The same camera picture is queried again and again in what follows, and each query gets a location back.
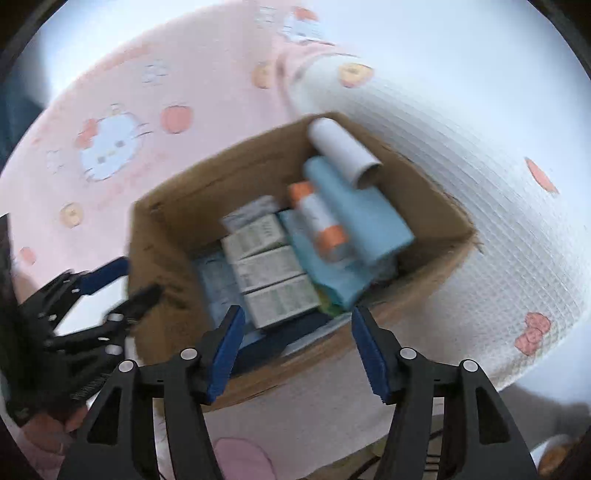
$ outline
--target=white cylinder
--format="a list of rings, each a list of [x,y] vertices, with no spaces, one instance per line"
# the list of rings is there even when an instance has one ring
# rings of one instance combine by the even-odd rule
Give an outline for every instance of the white cylinder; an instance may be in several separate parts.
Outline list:
[[[308,137],[353,188],[375,184],[382,163],[337,122],[330,118],[314,120],[308,127]]]

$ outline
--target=cardboard box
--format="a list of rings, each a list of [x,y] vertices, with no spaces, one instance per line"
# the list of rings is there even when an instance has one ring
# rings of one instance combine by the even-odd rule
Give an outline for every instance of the cardboard box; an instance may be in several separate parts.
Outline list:
[[[410,161],[344,115],[322,116],[336,120],[382,161],[377,186],[416,236],[398,256],[399,278],[363,298],[378,324],[391,325],[462,263],[476,232],[462,208]],[[317,117],[305,117],[231,147],[136,202],[129,246],[129,292],[151,282],[165,288],[160,304],[134,332],[138,355],[146,364],[168,360],[194,345],[210,328],[190,259],[226,236],[220,220],[246,203],[271,195],[281,207],[289,207],[288,186],[304,180],[303,163],[318,154],[307,138],[308,124]],[[213,408],[260,395],[353,348],[350,326],[345,325],[302,351],[231,379]]]

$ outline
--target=cartoon cat face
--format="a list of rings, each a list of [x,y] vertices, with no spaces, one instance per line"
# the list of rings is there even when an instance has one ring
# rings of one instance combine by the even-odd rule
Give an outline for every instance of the cartoon cat face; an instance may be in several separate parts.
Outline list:
[[[321,41],[322,32],[316,14],[302,7],[295,7],[285,19],[283,34],[289,41]]]
[[[88,121],[76,141],[86,179],[107,179],[129,162],[141,146],[140,126],[130,113]]]

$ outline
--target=pink bedsheet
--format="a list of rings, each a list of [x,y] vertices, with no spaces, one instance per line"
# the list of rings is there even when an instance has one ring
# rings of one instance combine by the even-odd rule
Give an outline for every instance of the pink bedsheet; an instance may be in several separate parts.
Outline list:
[[[186,15],[102,59],[37,119],[0,177],[21,282],[124,255],[134,201],[294,119],[285,84],[327,53],[316,15],[275,0]]]

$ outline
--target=light blue cloth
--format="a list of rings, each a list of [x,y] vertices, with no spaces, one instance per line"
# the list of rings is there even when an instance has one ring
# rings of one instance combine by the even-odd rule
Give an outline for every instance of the light blue cloth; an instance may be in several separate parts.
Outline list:
[[[354,189],[324,157],[306,161],[304,175],[343,226],[367,267],[376,267],[414,240],[404,219],[376,187]]]
[[[351,309],[359,297],[371,285],[373,273],[359,259],[349,262],[326,262],[314,247],[298,212],[286,210],[279,213],[291,246],[300,261],[300,265],[312,279],[312,282],[324,290],[330,300]]]

